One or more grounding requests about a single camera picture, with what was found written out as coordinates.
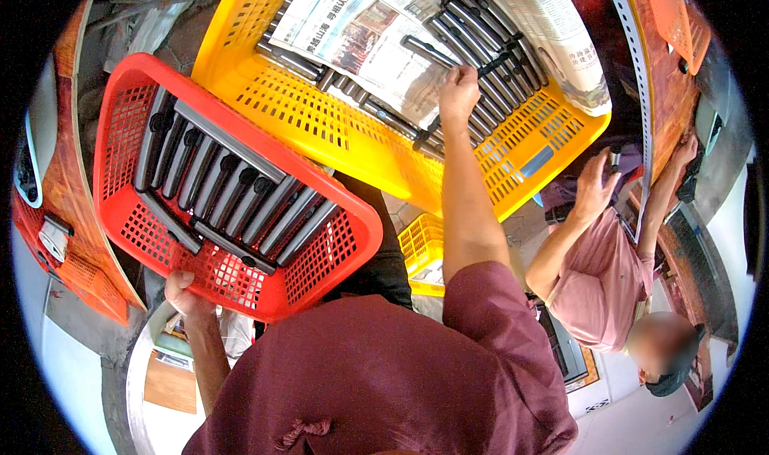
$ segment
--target black cap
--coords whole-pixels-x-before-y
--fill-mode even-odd
[[[646,383],[646,387],[652,395],[655,397],[666,397],[678,390],[678,387],[686,382],[686,377],[689,376],[691,364],[697,357],[697,351],[700,348],[703,336],[705,336],[705,325],[696,325],[695,334],[670,361],[668,374],[660,376],[657,383]]]

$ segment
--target pink shirt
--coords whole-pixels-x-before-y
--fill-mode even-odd
[[[510,268],[460,270],[443,319],[369,295],[270,326],[184,453],[507,455],[572,444],[563,376]],[[330,421],[330,430],[293,431],[278,450],[294,421]]]
[[[546,305],[580,345],[620,351],[636,304],[651,295],[653,272],[654,254],[638,256],[607,208],[566,253]]]

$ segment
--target forearm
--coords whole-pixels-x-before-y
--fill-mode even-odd
[[[195,360],[195,377],[203,410],[208,416],[214,408],[219,389],[230,373],[216,315],[185,318],[185,331]]]
[[[668,214],[668,203],[676,189],[681,168],[679,163],[670,161],[652,186],[649,199],[646,201],[644,217],[641,220],[640,236],[636,247],[638,254],[654,252],[657,246],[657,233],[665,215]]]
[[[443,175],[444,280],[482,261],[510,266],[507,240],[494,214],[481,169],[470,145],[467,125],[444,126]]]
[[[593,220],[580,219],[574,212],[550,236],[545,239],[526,272],[526,282],[531,290],[547,301],[558,282],[561,266],[569,249]]]

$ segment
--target maroon shirt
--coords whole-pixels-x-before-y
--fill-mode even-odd
[[[572,444],[563,376],[509,268],[457,273],[443,319],[370,295],[271,326],[184,453],[555,453]],[[331,429],[299,433],[279,451],[296,419]]]

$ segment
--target man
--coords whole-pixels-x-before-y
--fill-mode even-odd
[[[550,217],[558,225],[526,281],[579,344],[629,354],[642,383],[662,397],[684,383],[704,334],[678,314],[649,314],[657,233],[680,172],[697,154],[697,137],[677,147],[652,187],[635,248],[616,210],[607,207],[623,177],[622,170],[604,176],[608,153],[605,148],[584,165],[571,200],[570,190],[558,188],[564,204],[546,207],[558,214]]]
[[[185,290],[191,274],[168,277],[207,414],[185,453],[556,453],[571,445],[577,425],[563,376],[513,277],[471,149],[467,119],[478,97],[475,69],[451,70],[440,98],[445,326],[397,305],[398,285],[408,286],[403,258],[391,270],[378,258],[354,278],[362,285],[347,283],[344,296],[270,326],[230,371],[214,305]],[[385,232],[397,243],[391,225]],[[384,283],[378,270],[388,272]],[[369,283],[384,297],[348,296],[370,293]]]

